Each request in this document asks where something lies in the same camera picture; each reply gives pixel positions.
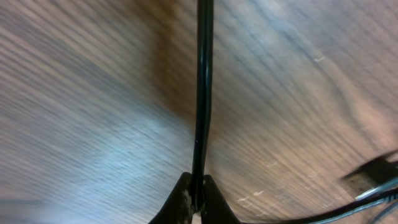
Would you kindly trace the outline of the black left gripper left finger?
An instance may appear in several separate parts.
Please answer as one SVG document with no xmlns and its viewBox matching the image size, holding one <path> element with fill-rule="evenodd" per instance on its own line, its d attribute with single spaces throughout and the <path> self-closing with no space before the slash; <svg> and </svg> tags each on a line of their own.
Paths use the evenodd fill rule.
<svg viewBox="0 0 398 224">
<path fill-rule="evenodd" d="M 162 208 L 149 224 L 191 224 L 192 198 L 189 194 L 191 174 L 183 172 Z"/>
</svg>

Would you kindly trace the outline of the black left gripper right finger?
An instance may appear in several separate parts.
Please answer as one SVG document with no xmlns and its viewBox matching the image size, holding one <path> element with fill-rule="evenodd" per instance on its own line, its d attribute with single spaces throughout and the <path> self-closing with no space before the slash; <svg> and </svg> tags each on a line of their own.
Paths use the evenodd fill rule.
<svg viewBox="0 0 398 224">
<path fill-rule="evenodd" d="M 204 176 L 203 196 L 202 224 L 241 224 L 211 175 Z"/>
</svg>

